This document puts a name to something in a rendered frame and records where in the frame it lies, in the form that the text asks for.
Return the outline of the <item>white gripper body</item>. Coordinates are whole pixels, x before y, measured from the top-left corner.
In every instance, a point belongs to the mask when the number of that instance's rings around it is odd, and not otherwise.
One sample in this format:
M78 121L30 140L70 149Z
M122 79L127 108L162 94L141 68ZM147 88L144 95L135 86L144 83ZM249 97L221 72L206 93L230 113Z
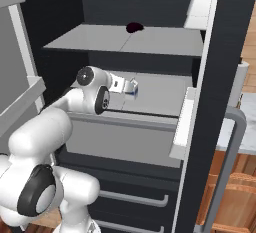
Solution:
M138 91L138 82L135 79L125 81L124 92L125 93L136 93Z

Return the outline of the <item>white and blue milk carton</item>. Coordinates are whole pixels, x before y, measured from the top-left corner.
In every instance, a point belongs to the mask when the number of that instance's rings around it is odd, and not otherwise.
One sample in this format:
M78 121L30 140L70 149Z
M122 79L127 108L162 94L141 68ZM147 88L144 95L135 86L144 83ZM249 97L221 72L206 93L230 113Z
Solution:
M128 104L129 102L133 102L138 97L138 87L132 87L130 89L126 89L122 92L123 94L123 104Z

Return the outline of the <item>grey glass fridge shelf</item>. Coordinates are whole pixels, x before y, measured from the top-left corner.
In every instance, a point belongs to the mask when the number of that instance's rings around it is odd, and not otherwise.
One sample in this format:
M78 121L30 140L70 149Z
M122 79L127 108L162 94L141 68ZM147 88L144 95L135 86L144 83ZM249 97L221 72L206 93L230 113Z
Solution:
M142 114L178 116L191 76L161 75L113 71L113 74L138 82L138 97L123 104L123 94L111 93L108 109L113 112L131 111Z
M125 26L81 24L46 48L201 56L203 41L199 30L145 27L129 34Z

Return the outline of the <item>grey fridge crisper drawer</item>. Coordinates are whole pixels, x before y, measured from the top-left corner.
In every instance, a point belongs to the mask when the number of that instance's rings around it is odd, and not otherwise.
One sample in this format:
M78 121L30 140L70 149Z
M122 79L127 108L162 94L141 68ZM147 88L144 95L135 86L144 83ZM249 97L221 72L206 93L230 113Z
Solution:
M178 117L173 115L104 112L70 113L73 132L67 151L77 154L178 168L171 158Z

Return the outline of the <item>white fridge door bin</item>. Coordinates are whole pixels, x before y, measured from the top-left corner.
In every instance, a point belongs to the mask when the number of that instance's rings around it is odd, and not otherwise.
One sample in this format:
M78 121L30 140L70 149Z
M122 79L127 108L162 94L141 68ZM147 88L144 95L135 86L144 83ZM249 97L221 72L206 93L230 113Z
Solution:
M210 7L211 0L191 0L184 27L186 29L206 30Z
M187 88L169 153L171 158L183 160L185 157L195 94L195 88Z

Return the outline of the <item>black fridge door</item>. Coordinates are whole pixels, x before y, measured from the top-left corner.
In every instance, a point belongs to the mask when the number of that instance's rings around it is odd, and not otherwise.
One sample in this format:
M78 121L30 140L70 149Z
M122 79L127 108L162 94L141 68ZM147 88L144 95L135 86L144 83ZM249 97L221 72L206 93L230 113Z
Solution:
M212 0L171 233L193 233L255 0Z

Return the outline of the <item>grey fridge door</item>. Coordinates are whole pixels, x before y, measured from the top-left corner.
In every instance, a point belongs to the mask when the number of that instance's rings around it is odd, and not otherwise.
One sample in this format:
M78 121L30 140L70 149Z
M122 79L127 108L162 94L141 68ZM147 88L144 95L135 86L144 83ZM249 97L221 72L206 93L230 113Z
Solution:
M0 0L0 153L9 154L11 134L44 105L44 81L38 76L20 4Z

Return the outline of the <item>wooden counter cupboard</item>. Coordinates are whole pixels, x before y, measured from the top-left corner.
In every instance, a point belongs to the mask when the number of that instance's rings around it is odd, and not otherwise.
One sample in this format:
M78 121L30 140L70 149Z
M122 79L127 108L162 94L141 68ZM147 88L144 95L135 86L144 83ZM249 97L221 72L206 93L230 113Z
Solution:
M225 152L215 151L196 224L203 225ZM238 154L210 233L256 233L256 155Z

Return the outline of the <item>dark red round food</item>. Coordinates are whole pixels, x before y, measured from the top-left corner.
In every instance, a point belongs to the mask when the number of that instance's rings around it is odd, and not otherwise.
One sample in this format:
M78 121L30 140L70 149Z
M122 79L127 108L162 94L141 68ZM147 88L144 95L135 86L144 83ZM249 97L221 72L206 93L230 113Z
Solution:
M131 22L126 26L126 31L128 33L135 33L137 31L142 31L144 26L138 22Z

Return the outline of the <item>black freezer drawer front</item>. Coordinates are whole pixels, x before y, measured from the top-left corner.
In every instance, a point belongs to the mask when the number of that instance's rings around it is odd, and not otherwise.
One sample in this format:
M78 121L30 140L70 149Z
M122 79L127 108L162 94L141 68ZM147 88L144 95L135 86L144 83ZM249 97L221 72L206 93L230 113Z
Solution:
M164 227L163 233L171 233L171 226L167 223L153 222L150 219L138 219L135 217L118 215L114 213L99 211L94 208L90 208L89 213L94 220L130 226L133 228L150 230L154 232L159 232L161 227ZM101 226L101 231L102 233L128 233L125 231L106 228L105 226Z
M99 197L90 208L138 219L150 219L172 226L181 176L180 166L172 168L76 154L68 152L65 147L56 151L55 155L60 166L96 177L103 191L159 200L165 195L169 196L165 207Z

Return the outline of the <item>pale grey cylinder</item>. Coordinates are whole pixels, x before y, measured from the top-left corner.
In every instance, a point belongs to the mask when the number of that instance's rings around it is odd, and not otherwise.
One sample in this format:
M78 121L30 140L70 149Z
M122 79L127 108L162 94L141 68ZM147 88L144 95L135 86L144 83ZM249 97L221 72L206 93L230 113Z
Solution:
M236 75L234 78L233 86L232 86L229 101L228 101L229 106L232 106L232 107L237 106L237 103L239 101L242 88L244 85L244 81L246 78L246 74L248 71L248 67L249 67L249 64L245 61L242 61L237 67Z

